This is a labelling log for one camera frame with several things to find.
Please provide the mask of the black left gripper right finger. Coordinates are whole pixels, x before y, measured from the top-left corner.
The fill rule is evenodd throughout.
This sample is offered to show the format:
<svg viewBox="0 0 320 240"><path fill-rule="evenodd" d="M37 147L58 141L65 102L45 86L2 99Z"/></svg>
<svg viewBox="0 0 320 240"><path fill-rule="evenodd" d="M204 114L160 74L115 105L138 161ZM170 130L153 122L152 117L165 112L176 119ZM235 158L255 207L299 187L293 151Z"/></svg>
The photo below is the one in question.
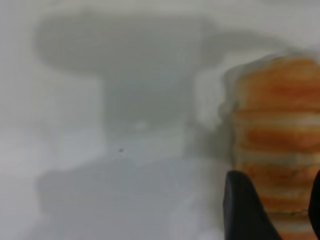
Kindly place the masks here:
<svg viewBox="0 0 320 240"><path fill-rule="evenodd" d="M308 217L316 237L320 239L320 171L317 172L313 181Z"/></svg>

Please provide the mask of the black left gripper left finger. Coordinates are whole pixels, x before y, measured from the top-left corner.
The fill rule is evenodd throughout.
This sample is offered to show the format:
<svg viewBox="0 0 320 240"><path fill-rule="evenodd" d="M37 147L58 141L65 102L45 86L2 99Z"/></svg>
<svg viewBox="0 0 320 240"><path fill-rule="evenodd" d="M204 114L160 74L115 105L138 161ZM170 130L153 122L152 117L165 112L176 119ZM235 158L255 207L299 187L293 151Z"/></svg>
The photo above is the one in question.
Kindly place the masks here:
<svg viewBox="0 0 320 240"><path fill-rule="evenodd" d="M280 240L256 189L243 172L228 171L223 197L225 240Z"/></svg>

